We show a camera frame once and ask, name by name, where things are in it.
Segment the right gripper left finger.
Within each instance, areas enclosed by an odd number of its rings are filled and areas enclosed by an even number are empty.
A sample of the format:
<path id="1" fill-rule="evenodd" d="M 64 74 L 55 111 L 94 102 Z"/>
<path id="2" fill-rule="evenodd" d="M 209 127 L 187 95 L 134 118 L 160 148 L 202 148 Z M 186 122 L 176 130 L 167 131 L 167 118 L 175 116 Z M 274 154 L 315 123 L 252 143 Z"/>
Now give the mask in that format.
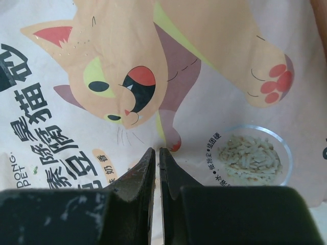
<path id="1" fill-rule="evenodd" d="M 1 192 L 1 244 L 150 244 L 155 150 L 102 189 Z"/>

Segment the pink cat litter bag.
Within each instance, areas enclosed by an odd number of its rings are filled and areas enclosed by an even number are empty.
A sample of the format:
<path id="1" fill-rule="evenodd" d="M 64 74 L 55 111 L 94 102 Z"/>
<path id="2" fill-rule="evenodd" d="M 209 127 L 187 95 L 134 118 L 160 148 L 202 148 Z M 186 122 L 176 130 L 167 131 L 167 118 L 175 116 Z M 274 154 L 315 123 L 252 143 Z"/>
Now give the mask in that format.
<path id="1" fill-rule="evenodd" d="M 326 200 L 326 1 L 1 1 L 1 189 L 101 188 L 147 148 Z"/>

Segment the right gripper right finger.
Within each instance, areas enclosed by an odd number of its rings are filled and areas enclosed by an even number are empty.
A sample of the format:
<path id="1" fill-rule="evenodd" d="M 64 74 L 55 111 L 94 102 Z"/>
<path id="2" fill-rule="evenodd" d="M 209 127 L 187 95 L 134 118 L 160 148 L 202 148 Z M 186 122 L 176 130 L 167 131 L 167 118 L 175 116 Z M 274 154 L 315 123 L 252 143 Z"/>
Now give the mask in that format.
<path id="1" fill-rule="evenodd" d="M 159 151 L 164 244 L 323 244 L 299 193 L 284 186 L 203 186 Z"/>

